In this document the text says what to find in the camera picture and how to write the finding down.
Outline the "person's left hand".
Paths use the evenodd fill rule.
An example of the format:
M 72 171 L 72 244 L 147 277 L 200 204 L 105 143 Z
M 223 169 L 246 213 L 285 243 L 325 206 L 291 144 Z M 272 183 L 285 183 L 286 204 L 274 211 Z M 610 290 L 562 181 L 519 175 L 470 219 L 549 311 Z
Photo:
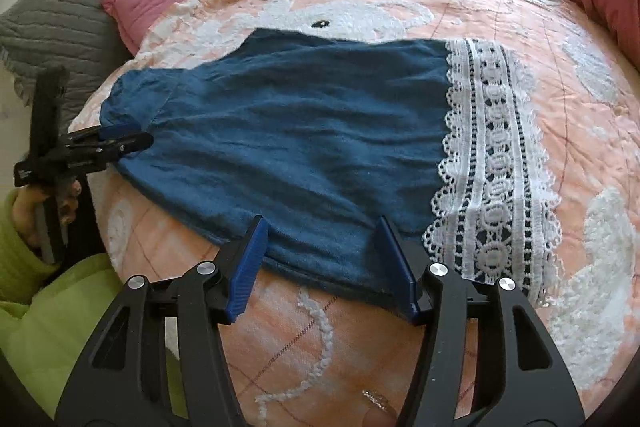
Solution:
M 58 214 L 63 225 L 69 225 L 76 217 L 79 206 L 78 198 L 81 193 L 81 185 L 75 180 L 67 187 L 64 196 L 56 196 L 51 190 L 46 190 L 37 185 L 21 187 L 17 191 L 16 199 L 12 204 L 11 219 L 17 234 L 29 248 L 39 248 L 40 234 L 36 225 L 36 210 L 48 199 L 58 202 Z

